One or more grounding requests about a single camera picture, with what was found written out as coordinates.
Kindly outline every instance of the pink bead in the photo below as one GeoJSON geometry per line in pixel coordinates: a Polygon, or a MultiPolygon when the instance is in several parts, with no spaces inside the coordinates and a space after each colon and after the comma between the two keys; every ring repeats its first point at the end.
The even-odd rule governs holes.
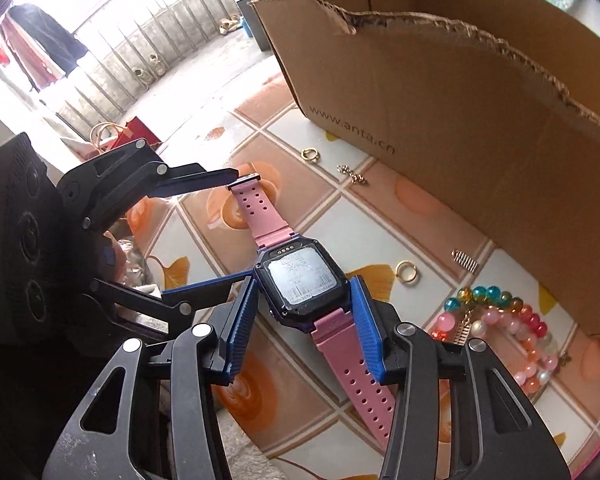
{"type": "Polygon", "coordinates": [[[482,320],[490,326],[495,325],[500,320],[500,313],[494,308],[490,308],[484,314],[482,314],[482,320]]]}
{"type": "Polygon", "coordinates": [[[445,312],[438,316],[436,328],[442,332],[450,332],[456,326],[456,318],[451,312],[445,312]]]}
{"type": "Polygon", "coordinates": [[[500,325],[504,328],[509,326],[511,324],[511,321],[513,321],[513,314],[509,312],[505,312],[504,314],[502,314],[502,316],[500,316],[500,325]]]}
{"type": "Polygon", "coordinates": [[[531,330],[529,330],[529,327],[526,324],[522,323],[520,324],[520,328],[516,332],[516,339],[518,341],[524,341],[529,337],[530,334],[531,330]]]}
{"type": "Polygon", "coordinates": [[[522,386],[526,381],[526,374],[524,372],[518,372],[513,376],[513,378],[518,383],[518,386],[522,386]]]}
{"type": "Polygon", "coordinates": [[[558,367],[558,356],[548,355],[542,360],[542,364],[544,365],[544,368],[553,372],[558,367]]]}
{"type": "Polygon", "coordinates": [[[515,334],[519,330],[521,324],[520,320],[514,317],[505,328],[510,334],[515,334]]]}
{"type": "Polygon", "coordinates": [[[527,377],[533,377],[538,371],[538,365],[534,361],[529,361],[522,371],[527,377]]]}

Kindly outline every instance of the blue container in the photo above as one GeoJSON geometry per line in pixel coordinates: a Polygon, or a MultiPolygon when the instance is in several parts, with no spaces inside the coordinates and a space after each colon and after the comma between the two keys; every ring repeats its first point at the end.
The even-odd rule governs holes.
{"type": "Polygon", "coordinates": [[[244,31],[247,33],[247,37],[253,38],[253,33],[252,33],[251,29],[249,28],[249,25],[247,24],[247,20],[244,19],[244,16],[240,17],[240,24],[242,25],[242,28],[244,29],[244,31]]]}

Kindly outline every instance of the gold ring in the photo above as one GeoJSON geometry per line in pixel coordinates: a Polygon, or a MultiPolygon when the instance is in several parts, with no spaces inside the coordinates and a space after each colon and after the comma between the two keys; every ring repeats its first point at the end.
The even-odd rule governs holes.
{"type": "Polygon", "coordinates": [[[409,260],[403,260],[395,266],[394,274],[400,283],[404,283],[404,284],[413,283],[416,280],[416,278],[418,277],[418,267],[416,267],[416,264],[414,264],[413,262],[410,262],[409,260]],[[409,267],[411,269],[411,272],[405,278],[402,275],[402,272],[407,267],[409,267]]]}
{"type": "Polygon", "coordinates": [[[316,162],[320,159],[320,153],[315,148],[305,148],[300,152],[300,156],[307,162],[316,162]]]}

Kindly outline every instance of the pink watch strap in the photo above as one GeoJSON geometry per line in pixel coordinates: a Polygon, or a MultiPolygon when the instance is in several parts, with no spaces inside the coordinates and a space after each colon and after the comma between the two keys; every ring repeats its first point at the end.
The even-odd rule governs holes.
{"type": "Polygon", "coordinates": [[[230,189],[259,249],[281,244],[294,235],[293,229],[278,214],[256,177],[231,185],[230,189]]]}
{"type": "Polygon", "coordinates": [[[352,314],[341,308],[334,310],[315,322],[311,336],[360,417],[386,449],[395,399],[366,369],[352,314]]]}
{"type": "MultiPolygon", "coordinates": [[[[242,177],[229,189],[259,249],[281,244],[294,235],[264,193],[257,174],[242,177]]],[[[360,417],[386,449],[395,400],[366,369],[353,316],[338,308],[317,320],[311,335],[360,417]]]]}

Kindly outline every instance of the tiled floor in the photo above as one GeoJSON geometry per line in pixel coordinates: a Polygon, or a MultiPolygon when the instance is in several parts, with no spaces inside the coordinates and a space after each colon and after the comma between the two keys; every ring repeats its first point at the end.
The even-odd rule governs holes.
{"type": "MultiPolygon", "coordinates": [[[[186,108],[185,100],[176,103],[186,108]]],[[[233,166],[241,174],[259,172],[292,228],[318,238],[346,273],[365,276],[372,295],[390,301],[402,319],[429,327],[445,298],[463,285],[496,284],[531,304],[567,357],[534,396],[536,407],[573,470],[596,449],[600,341],[578,330],[538,280],[465,220],[310,123],[294,105],[275,58],[248,68],[203,106],[173,112],[183,121],[160,149],[168,164],[202,162],[208,170],[233,166]],[[308,147],[320,151],[318,163],[302,160],[300,152],[308,147]],[[352,185],[336,171],[338,164],[363,173],[368,185],[352,185]],[[480,263],[476,275],[453,261],[451,251],[457,248],[480,263]],[[415,284],[395,279],[393,268],[401,260],[418,266],[415,284]]],[[[146,203],[136,237],[162,286],[247,269],[256,257],[253,239],[225,189],[146,203]]],[[[219,388],[218,396],[290,480],[375,479],[381,449],[311,338],[273,321],[264,301],[260,311],[243,372],[232,386],[219,388]]],[[[525,364],[526,354],[510,336],[494,330],[487,339],[511,371],[525,364]]],[[[448,395],[441,394],[445,412],[448,395]]],[[[440,478],[449,452],[443,425],[440,478]]]]}
{"type": "Polygon", "coordinates": [[[243,30],[217,36],[153,84],[123,121],[138,116],[164,141],[227,83],[269,56],[243,30]]]}

